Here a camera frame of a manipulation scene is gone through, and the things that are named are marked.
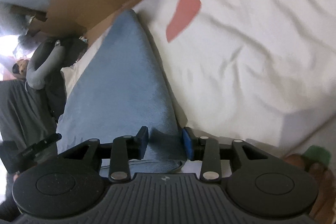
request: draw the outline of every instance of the finger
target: finger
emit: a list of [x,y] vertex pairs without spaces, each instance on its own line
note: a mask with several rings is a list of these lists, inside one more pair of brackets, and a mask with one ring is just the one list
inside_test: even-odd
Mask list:
[[16,179],[19,177],[18,174],[15,174],[14,177],[13,177],[13,181],[16,181]]
[[298,154],[290,155],[290,156],[284,158],[283,160],[285,162],[287,162],[288,164],[294,165],[294,166],[296,166],[300,169],[305,168],[305,162],[304,162],[303,158]]
[[334,193],[333,191],[333,173],[330,170],[321,175],[321,181],[319,186],[319,194],[314,203],[312,210],[310,211],[310,216],[312,218],[318,213],[318,211],[324,206],[326,201],[330,198],[330,196]]
[[310,167],[309,174],[312,175],[316,180],[317,184],[320,185],[324,171],[325,167],[321,163],[316,162]]
[[332,195],[327,199],[323,207],[318,211],[318,213],[315,216],[315,221],[319,224],[332,224],[331,222],[328,223],[328,221],[332,221],[334,218],[334,203],[336,199],[336,193],[335,190],[333,191]]

